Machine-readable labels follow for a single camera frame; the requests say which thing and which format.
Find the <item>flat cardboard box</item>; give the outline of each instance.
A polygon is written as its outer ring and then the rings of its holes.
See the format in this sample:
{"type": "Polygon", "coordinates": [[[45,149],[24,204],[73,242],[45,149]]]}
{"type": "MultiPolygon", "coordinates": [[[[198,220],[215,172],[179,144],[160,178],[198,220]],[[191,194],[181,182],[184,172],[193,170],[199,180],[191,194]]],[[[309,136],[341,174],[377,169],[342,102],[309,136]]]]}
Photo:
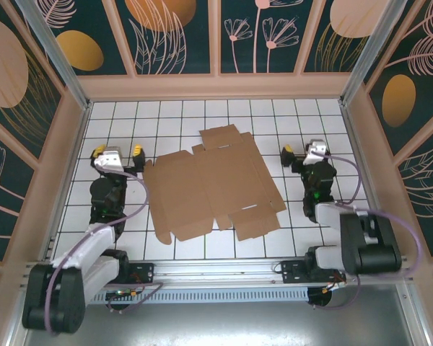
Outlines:
{"type": "Polygon", "coordinates": [[[157,238],[171,244],[234,225],[245,240],[280,228],[286,209],[250,133],[234,125],[200,131],[203,145],[149,160],[144,182],[157,238]]]}

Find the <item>white tile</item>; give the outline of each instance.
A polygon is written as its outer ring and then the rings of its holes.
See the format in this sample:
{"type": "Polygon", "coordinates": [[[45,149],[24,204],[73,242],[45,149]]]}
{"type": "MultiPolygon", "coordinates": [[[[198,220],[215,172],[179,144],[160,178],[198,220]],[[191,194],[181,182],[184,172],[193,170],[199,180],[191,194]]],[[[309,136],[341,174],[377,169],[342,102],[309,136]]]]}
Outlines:
{"type": "Polygon", "coordinates": [[[284,178],[273,178],[274,184],[276,184],[277,190],[279,190],[279,193],[282,196],[282,200],[287,200],[286,195],[286,184],[284,182],[284,178]]]}
{"type": "Polygon", "coordinates": [[[303,187],[302,178],[286,177],[287,197],[289,200],[303,200],[305,188],[303,187]]]}
{"type": "Polygon", "coordinates": [[[299,117],[300,130],[304,134],[324,133],[323,122],[320,117],[299,117]]]}
{"type": "Polygon", "coordinates": [[[250,101],[253,117],[274,115],[273,102],[270,99],[252,99],[250,101]]]}
{"type": "Polygon", "coordinates": [[[199,136],[200,130],[204,129],[204,118],[203,117],[192,117],[189,119],[183,118],[183,124],[181,125],[182,136],[199,136]]]}
{"type": "Polygon", "coordinates": [[[181,132],[181,119],[159,119],[158,136],[179,136],[181,132]]]}
{"type": "Polygon", "coordinates": [[[91,205],[67,207],[61,232],[85,232],[88,227],[91,208],[91,205]]]}
{"type": "Polygon", "coordinates": [[[229,124],[234,124],[240,133],[253,132],[251,117],[229,117],[229,124]]]}
{"type": "Polygon", "coordinates": [[[206,117],[227,117],[228,101],[225,99],[213,99],[205,101],[206,117]]]}
{"type": "Polygon", "coordinates": [[[320,235],[320,229],[293,229],[295,252],[298,257],[303,257],[310,247],[317,247],[323,245],[323,238],[320,235]]]}
{"type": "Polygon", "coordinates": [[[106,145],[108,143],[107,138],[85,138],[82,145],[82,150],[80,151],[80,159],[89,159],[92,152],[101,145],[106,145]]]}
{"type": "MultiPolygon", "coordinates": [[[[140,208],[141,205],[126,205],[123,209],[125,215],[131,215],[140,208]]],[[[147,216],[149,206],[146,206],[142,211],[136,214],[133,218],[129,218],[125,222],[125,231],[146,231],[147,216]]]]}
{"type": "Polygon", "coordinates": [[[321,141],[324,141],[327,143],[327,139],[326,139],[325,135],[322,133],[316,133],[316,134],[308,133],[306,135],[302,134],[302,138],[303,138],[303,143],[305,145],[307,145],[309,142],[311,142],[313,140],[314,141],[321,140],[321,141]]]}
{"type": "Polygon", "coordinates": [[[117,240],[117,250],[127,251],[131,261],[142,261],[144,258],[144,242],[146,232],[123,232],[117,240]]]}
{"type": "Polygon", "coordinates": [[[130,137],[135,127],[134,119],[114,119],[110,127],[109,137],[130,137]]]}
{"type": "Polygon", "coordinates": [[[205,258],[234,258],[234,231],[212,231],[205,235],[205,258]]]}
{"type": "Polygon", "coordinates": [[[204,236],[186,241],[176,239],[176,260],[202,260],[204,258],[204,236]]]}
{"type": "Polygon", "coordinates": [[[285,135],[300,134],[298,117],[276,117],[277,133],[285,135]]]}
{"type": "Polygon", "coordinates": [[[53,258],[57,258],[64,252],[69,251],[83,237],[84,233],[60,233],[53,258]]]}
{"type": "Polygon", "coordinates": [[[138,102],[136,117],[159,117],[159,101],[138,102]]]}
{"type": "Polygon", "coordinates": [[[77,164],[77,171],[74,180],[96,180],[100,177],[100,174],[90,166],[90,159],[80,159],[77,164]]]}
{"type": "Polygon", "coordinates": [[[172,243],[166,245],[157,239],[155,232],[147,232],[144,260],[173,260],[174,251],[175,236],[173,236],[173,234],[172,243]]]}
{"type": "Polygon", "coordinates": [[[278,229],[265,235],[267,257],[294,257],[295,248],[291,229],[278,229]]]}
{"type": "Polygon", "coordinates": [[[152,220],[152,216],[151,216],[151,211],[148,212],[148,216],[147,216],[147,230],[148,231],[155,230],[154,221],[152,220]]]}
{"type": "Polygon", "coordinates": [[[159,117],[181,117],[182,101],[161,101],[159,117]]]}
{"type": "Polygon", "coordinates": [[[205,102],[201,101],[183,101],[183,117],[204,117],[205,102]]]}
{"type": "Polygon", "coordinates": [[[254,136],[254,139],[261,155],[277,155],[281,153],[277,136],[254,136]]]}
{"type": "Polygon", "coordinates": [[[331,227],[321,227],[323,232],[324,245],[337,245],[341,244],[340,231],[332,229],[331,227]]]}
{"type": "Polygon", "coordinates": [[[109,130],[111,120],[90,120],[88,122],[87,133],[85,138],[107,138],[109,137],[109,130]]]}
{"type": "Polygon", "coordinates": [[[273,105],[275,115],[297,115],[293,99],[274,99],[273,105]]]}
{"type": "Polygon", "coordinates": [[[108,146],[117,146],[121,149],[122,157],[130,156],[131,138],[109,138],[108,146]]]}
{"type": "Polygon", "coordinates": [[[283,147],[287,144],[290,145],[295,155],[304,155],[305,148],[303,147],[303,141],[301,135],[279,135],[279,154],[283,147]]]}
{"type": "MultiPolygon", "coordinates": [[[[356,188],[358,187],[358,177],[337,177],[337,180],[338,186],[340,187],[341,197],[344,200],[350,200],[356,192],[356,188]]],[[[356,198],[358,200],[366,199],[366,194],[364,193],[362,184],[356,198]]]]}
{"type": "Polygon", "coordinates": [[[250,117],[250,101],[248,99],[230,99],[229,116],[230,117],[250,117]]]}
{"type": "Polygon", "coordinates": [[[180,150],[186,150],[193,153],[193,146],[202,144],[202,137],[181,137],[180,150]]]}
{"type": "Polygon", "coordinates": [[[236,258],[260,258],[265,257],[265,245],[263,237],[251,238],[239,241],[236,232],[236,258]]]}
{"type": "Polygon", "coordinates": [[[144,137],[135,137],[133,138],[133,141],[131,143],[132,148],[135,147],[135,145],[139,144],[143,147],[144,155],[146,157],[154,157],[155,155],[155,149],[156,149],[156,138],[144,138],[144,137]]]}
{"type": "Polygon", "coordinates": [[[290,214],[289,214],[288,208],[286,210],[278,212],[277,213],[277,219],[279,220],[279,225],[281,226],[281,228],[290,229],[292,227],[292,225],[290,223],[290,214]]]}
{"type": "Polygon", "coordinates": [[[92,182],[74,182],[72,185],[69,205],[91,205],[92,196],[89,193],[89,187],[92,182]]]}
{"type": "Polygon", "coordinates": [[[156,144],[155,156],[175,153],[180,150],[179,137],[159,137],[156,144]]]}
{"type": "MultiPolygon", "coordinates": [[[[342,159],[347,159],[351,162],[356,163],[356,159],[354,158],[353,154],[341,154],[341,155],[337,155],[337,157],[342,158],[342,159]]],[[[338,176],[357,175],[358,174],[356,168],[354,168],[353,165],[349,164],[348,162],[343,162],[340,160],[331,160],[331,162],[332,162],[332,165],[337,170],[338,176]]]]}
{"type": "Polygon", "coordinates": [[[319,115],[318,104],[315,99],[296,99],[298,115],[319,115]]]}
{"type": "Polygon", "coordinates": [[[116,102],[114,118],[133,118],[136,117],[138,102],[116,102]]]}
{"type": "Polygon", "coordinates": [[[158,119],[136,119],[134,136],[155,137],[158,122],[158,119]]]}
{"type": "Polygon", "coordinates": [[[125,204],[142,204],[146,199],[146,191],[143,185],[136,180],[127,181],[127,192],[125,196],[125,204]]]}
{"type": "Polygon", "coordinates": [[[290,219],[293,228],[319,227],[317,223],[311,222],[303,213],[303,202],[289,202],[290,219]]]}
{"type": "Polygon", "coordinates": [[[209,128],[219,128],[220,126],[227,126],[228,117],[207,117],[205,119],[205,129],[209,128]]]}
{"type": "Polygon", "coordinates": [[[322,117],[325,133],[346,133],[344,119],[341,116],[322,117]]]}
{"type": "Polygon", "coordinates": [[[283,176],[281,157],[279,155],[263,156],[263,160],[265,161],[266,167],[268,167],[268,171],[272,177],[282,177],[283,176]]]}
{"type": "Polygon", "coordinates": [[[321,115],[341,115],[337,99],[318,99],[318,106],[321,115]]]}
{"type": "Polygon", "coordinates": [[[254,117],[253,134],[254,135],[275,135],[276,123],[274,117],[254,117]]]}
{"type": "Polygon", "coordinates": [[[326,137],[332,155],[353,153],[348,135],[326,135],[326,137]]]}
{"type": "Polygon", "coordinates": [[[115,102],[95,102],[90,119],[112,119],[115,102]]]}

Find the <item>metal frame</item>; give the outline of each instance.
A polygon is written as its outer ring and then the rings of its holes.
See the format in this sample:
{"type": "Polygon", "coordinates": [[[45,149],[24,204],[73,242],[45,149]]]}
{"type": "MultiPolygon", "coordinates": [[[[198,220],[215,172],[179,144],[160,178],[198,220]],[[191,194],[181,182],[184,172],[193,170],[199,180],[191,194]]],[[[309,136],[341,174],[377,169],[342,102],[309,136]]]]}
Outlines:
{"type": "Polygon", "coordinates": [[[395,21],[399,18],[401,13],[403,13],[406,2],[407,0],[391,0],[388,2],[380,21],[372,35],[370,35],[369,40],[351,72],[348,83],[342,92],[341,99],[345,106],[350,103],[361,86],[362,81],[364,81],[367,72],[370,70],[387,38],[390,36],[395,21]]]}
{"type": "Polygon", "coordinates": [[[29,23],[29,26],[34,31],[35,36],[37,36],[38,40],[45,48],[46,53],[61,75],[61,78],[74,95],[77,103],[82,109],[87,108],[87,97],[85,96],[82,86],[80,85],[74,70],[66,60],[66,57],[59,47],[50,27],[43,19],[36,1],[15,0],[15,2],[24,15],[24,18],[27,20],[27,23],[29,23]]]}

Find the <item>white tiled floor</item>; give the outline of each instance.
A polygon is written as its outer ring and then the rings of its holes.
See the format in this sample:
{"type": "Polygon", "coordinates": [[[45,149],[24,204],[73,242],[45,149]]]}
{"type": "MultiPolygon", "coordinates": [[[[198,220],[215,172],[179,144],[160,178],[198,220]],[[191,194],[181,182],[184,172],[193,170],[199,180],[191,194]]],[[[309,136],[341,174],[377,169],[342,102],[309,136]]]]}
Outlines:
{"type": "MultiPolygon", "coordinates": [[[[126,223],[117,248],[131,260],[231,259],[303,256],[308,247],[337,244],[336,230],[319,227],[303,215],[303,187],[298,174],[283,168],[280,150],[289,144],[303,152],[310,139],[328,142],[332,154],[354,160],[337,100],[334,99],[231,99],[209,101],[99,102],[93,107],[76,171],[66,199],[57,237],[56,255],[62,254],[82,236],[89,221],[89,186],[98,177],[89,166],[89,155],[101,144],[120,146],[129,156],[133,144],[141,144],[151,159],[178,150],[191,151],[202,143],[199,131],[235,124],[240,132],[251,132],[274,182],[287,204],[279,213],[281,228],[257,239],[238,241],[234,230],[214,230],[187,241],[172,238],[171,245],[157,240],[149,209],[126,223]]],[[[341,161],[333,196],[349,199],[357,183],[356,171],[341,161]]],[[[356,205],[367,207],[364,190],[356,205]]],[[[129,182],[126,214],[144,199],[144,191],[129,182]]]]}

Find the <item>wall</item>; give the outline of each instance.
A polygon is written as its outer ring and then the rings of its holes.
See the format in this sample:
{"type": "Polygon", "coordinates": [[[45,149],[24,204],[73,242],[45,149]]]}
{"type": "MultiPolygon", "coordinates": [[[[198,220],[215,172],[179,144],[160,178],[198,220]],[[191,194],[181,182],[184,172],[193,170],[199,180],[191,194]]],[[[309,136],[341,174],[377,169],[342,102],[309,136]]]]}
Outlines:
{"type": "Polygon", "coordinates": [[[388,0],[37,1],[93,100],[337,97],[388,0]]]}
{"type": "Polygon", "coordinates": [[[0,1],[0,339],[48,234],[81,108],[0,1]]]}
{"type": "MultiPolygon", "coordinates": [[[[414,280],[433,326],[433,0],[409,1],[399,22],[350,110],[382,209],[421,239],[414,280]]],[[[396,231],[413,261],[414,242],[396,231]]]]}

